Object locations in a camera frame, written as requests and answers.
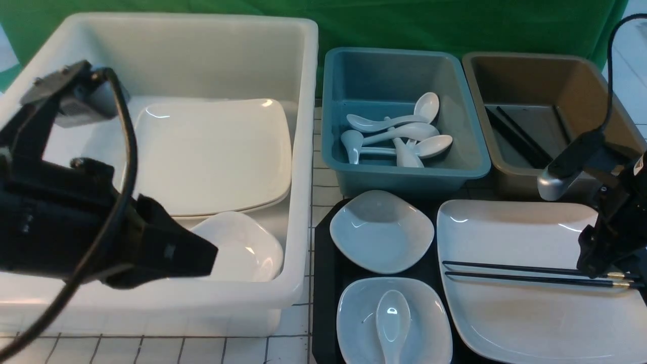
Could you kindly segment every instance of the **black chopsticks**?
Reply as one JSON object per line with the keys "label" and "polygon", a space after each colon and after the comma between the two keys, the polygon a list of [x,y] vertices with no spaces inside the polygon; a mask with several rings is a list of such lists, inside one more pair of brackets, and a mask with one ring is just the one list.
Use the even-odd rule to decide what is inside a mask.
{"label": "black chopsticks", "polygon": [[[586,274],[577,269],[564,269],[564,268],[545,268],[545,267],[527,267],[527,266],[506,266],[503,264],[487,264],[487,263],[472,263],[472,262],[454,262],[453,260],[444,260],[443,264],[449,266],[462,266],[462,267],[476,267],[476,268],[490,268],[490,269],[504,269],[507,271],[519,272],[532,272],[532,273],[547,273],[547,274],[561,274],[561,275],[576,275],[586,277]],[[637,274],[610,272],[602,276],[602,278],[616,278],[616,279],[640,279]]]}
{"label": "black chopsticks", "polygon": [[547,163],[550,163],[553,160],[553,157],[551,157],[550,154],[548,154],[539,144],[537,144],[537,142],[534,141],[534,139],[530,135],[528,135],[528,133],[526,133],[525,130],[521,126],[519,126],[519,124],[517,124],[516,121],[514,121],[512,117],[510,117],[510,115],[508,115],[508,113],[506,113],[501,108],[501,106],[497,106],[496,111],[499,111],[499,113],[503,115],[505,120],[507,120],[508,123],[512,125],[512,127],[517,131],[517,133],[519,133],[519,135],[521,135],[521,137],[524,138],[528,144],[530,144],[532,149],[534,149],[536,153],[538,153],[543,159],[548,161]]}
{"label": "black chopsticks", "polygon": [[475,277],[488,279],[517,280],[521,282],[540,282],[552,284],[568,284],[571,286],[607,287],[607,288],[644,288],[643,283],[626,282],[623,280],[601,280],[601,279],[578,279],[578,278],[553,278],[553,277],[526,277],[522,275],[488,274],[488,273],[467,273],[467,272],[445,272],[448,276]]}
{"label": "black chopsticks", "polygon": [[495,113],[485,108],[492,127],[526,160],[533,168],[544,169],[552,159],[548,160],[540,155],[522,137],[508,127]]}
{"label": "black chopsticks", "polygon": [[[528,267],[528,266],[508,266],[503,264],[486,264],[486,263],[473,263],[473,262],[455,262],[451,260],[444,260],[443,264],[449,266],[463,266],[463,267],[479,267],[489,269],[502,269],[509,271],[524,271],[531,273],[545,273],[545,274],[559,274],[559,275],[574,275],[586,276],[585,274],[577,271],[576,269],[564,268],[546,268],[546,267]],[[633,282],[627,279],[640,279],[639,275],[632,273],[609,272],[604,275],[604,278],[618,279],[618,280],[601,280],[601,279],[573,279],[573,278],[560,278],[560,277],[532,277],[532,276],[518,276],[518,275],[500,275],[491,273],[471,273],[471,272],[455,272],[446,271],[447,276],[457,277],[475,277],[484,279],[501,279],[501,280],[515,280],[520,282],[542,282],[552,284],[569,284],[574,286],[592,286],[592,287],[607,287],[607,288],[628,288],[637,289],[644,288],[642,282]]]}

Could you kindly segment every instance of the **white tile floor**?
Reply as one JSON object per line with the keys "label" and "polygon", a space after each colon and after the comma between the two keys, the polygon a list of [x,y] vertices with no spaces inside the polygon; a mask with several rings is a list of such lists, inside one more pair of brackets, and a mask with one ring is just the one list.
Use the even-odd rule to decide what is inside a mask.
{"label": "white tile floor", "polygon": [[[630,0],[626,14],[647,12],[647,1]],[[617,36],[614,52],[616,94],[647,137],[647,21],[626,26]],[[0,71],[15,64],[0,30]],[[321,109],[315,111],[312,223],[315,227],[340,199],[337,179],[326,168],[321,153]],[[489,179],[471,181],[454,198],[496,199]],[[314,249],[311,229],[311,250]],[[310,354],[312,329],[312,261],[308,256],[305,291],[299,301],[283,311],[275,336],[224,337],[46,337],[38,339],[11,364],[315,364]],[[11,339],[0,337],[0,347]]]}

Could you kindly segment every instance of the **white ceramic spoon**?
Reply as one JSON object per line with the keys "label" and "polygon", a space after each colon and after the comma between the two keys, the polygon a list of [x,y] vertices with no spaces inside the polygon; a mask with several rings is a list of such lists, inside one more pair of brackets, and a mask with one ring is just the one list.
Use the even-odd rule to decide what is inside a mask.
{"label": "white ceramic spoon", "polygon": [[362,133],[356,130],[347,130],[342,133],[341,140],[348,154],[348,163],[358,165],[360,163],[360,149],[362,149],[362,141],[364,140]]}
{"label": "white ceramic spoon", "polygon": [[386,131],[381,134],[372,135],[364,138],[362,145],[375,144],[377,142],[387,141],[393,138],[409,138],[417,141],[423,141],[427,138],[439,135],[438,129],[423,122],[413,122],[411,124],[402,125],[393,130]]}
{"label": "white ceramic spoon", "polygon": [[[432,121],[438,115],[438,110],[440,110],[440,100],[438,95],[433,92],[427,92],[421,96],[418,101],[416,101],[415,106],[413,107],[413,114],[420,115],[429,120],[431,124]],[[415,139],[409,139],[406,142],[406,146],[413,148],[418,142]]]}
{"label": "white ceramic spoon", "polygon": [[398,167],[424,168],[422,161],[418,156],[409,149],[400,138],[393,138],[395,145],[395,163]]}
{"label": "white ceramic spoon", "polygon": [[[440,153],[443,153],[450,145],[454,139],[451,135],[436,135],[429,139],[421,141],[419,144],[416,144],[411,150],[418,156],[418,158],[425,159],[435,157]],[[360,150],[362,154],[375,154],[375,155],[397,155],[397,152],[393,148],[375,148],[370,146],[365,146]]]}
{"label": "white ceramic spoon", "polygon": [[346,115],[346,120],[348,120],[348,123],[353,129],[361,131],[362,133],[377,133],[378,131],[387,130],[388,128],[408,124],[411,122],[425,122],[427,124],[431,122],[426,117],[423,117],[421,115],[406,115],[403,117],[389,119],[389,122],[384,122],[373,121],[358,115],[348,114]]}
{"label": "white ceramic spoon", "polygon": [[384,362],[400,364],[400,353],[411,326],[409,304],[400,291],[390,290],[382,296],[375,311],[375,324]]}

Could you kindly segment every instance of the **green cloth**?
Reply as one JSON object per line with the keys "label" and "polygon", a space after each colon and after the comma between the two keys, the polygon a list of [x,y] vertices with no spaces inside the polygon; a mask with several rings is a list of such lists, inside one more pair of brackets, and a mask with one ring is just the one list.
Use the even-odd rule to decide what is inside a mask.
{"label": "green cloth", "polygon": [[24,65],[77,12],[306,17],[319,24],[319,76],[335,47],[573,54],[604,65],[628,0],[2,0],[0,24]]}

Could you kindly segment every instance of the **black cable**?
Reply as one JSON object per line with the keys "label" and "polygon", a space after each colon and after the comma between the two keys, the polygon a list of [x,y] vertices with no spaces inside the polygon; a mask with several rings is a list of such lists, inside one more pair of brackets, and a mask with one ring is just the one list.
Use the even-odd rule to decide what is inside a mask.
{"label": "black cable", "polygon": [[602,121],[602,124],[598,127],[598,130],[604,131],[609,124],[609,121],[611,120],[611,114],[613,113],[613,64],[611,60],[611,53],[613,52],[613,49],[611,48],[613,46],[613,39],[615,38],[615,34],[618,32],[618,29],[620,29],[623,24],[632,21],[634,19],[647,19],[647,14],[645,13],[638,13],[634,15],[630,15],[628,17],[622,18],[616,25],[613,27],[613,30],[611,31],[611,35],[609,36],[609,45],[607,46],[607,72],[608,72],[608,81],[607,81],[607,112],[606,115],[604,116],[604,121]]}
{"label": "black cable", "polygon": [[130,114],[126,106],[126,101],[119,85],[115,72],[110,69],[102,69],[97,74],[100,78],[108,81],[112,87],[117,113],[122,125],[122,130],[126,138],[126,175],[124,177],[124,186],[122,193],[117,197],[113,208],[111,209],[105,223],[96,235],[92,246],[88,249],[79,264],[76,266],[72,277],[65,283],[64,287],[52,301],[49,307],[41,314],[32,325],[19,336],[17,336],[9,345],[0,350],[0,363],[4,363],[12,356],[23,350],[31,344],[45,329],[54,322],[57,316],[63,311],[67,303],[72,299],[79,286],[84,282],[92,269],[101,259],[110,243],[113,241],[115,234],[119,230],[126,208],[130,202],[130,197],[135,189],[135,179],[137,177],[137,141],[135,139],[135,130],[133,128]]}

